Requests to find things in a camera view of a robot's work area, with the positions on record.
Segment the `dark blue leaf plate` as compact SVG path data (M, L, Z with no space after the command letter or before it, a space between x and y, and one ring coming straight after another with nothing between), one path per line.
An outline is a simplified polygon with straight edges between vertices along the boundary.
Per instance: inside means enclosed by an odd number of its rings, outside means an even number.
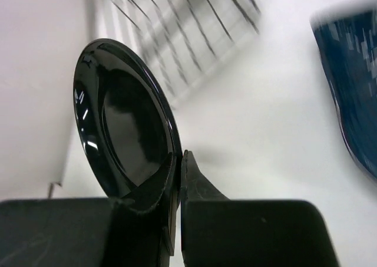
M346 148L376 177L376 0L324 10L310 24Z

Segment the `glossy black round plate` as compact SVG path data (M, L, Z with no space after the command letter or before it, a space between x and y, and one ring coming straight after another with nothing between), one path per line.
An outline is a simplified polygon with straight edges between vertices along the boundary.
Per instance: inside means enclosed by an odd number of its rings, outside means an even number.
M131 199L137 213L158 211L173 252L183 151L151 70L124 44L96 39L77 61L73 105L82 148L104 193Z

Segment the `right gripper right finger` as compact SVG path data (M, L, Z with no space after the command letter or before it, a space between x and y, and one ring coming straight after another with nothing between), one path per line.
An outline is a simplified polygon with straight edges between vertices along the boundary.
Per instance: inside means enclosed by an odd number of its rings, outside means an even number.
M233 200L181 163L181 251L186 266L338 266L320 211L304 200Z

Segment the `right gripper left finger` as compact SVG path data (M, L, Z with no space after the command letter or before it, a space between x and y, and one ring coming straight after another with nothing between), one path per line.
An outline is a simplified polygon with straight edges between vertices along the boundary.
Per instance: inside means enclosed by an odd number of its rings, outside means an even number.
M1 203L2 266L168 266L174 156L123 198Z

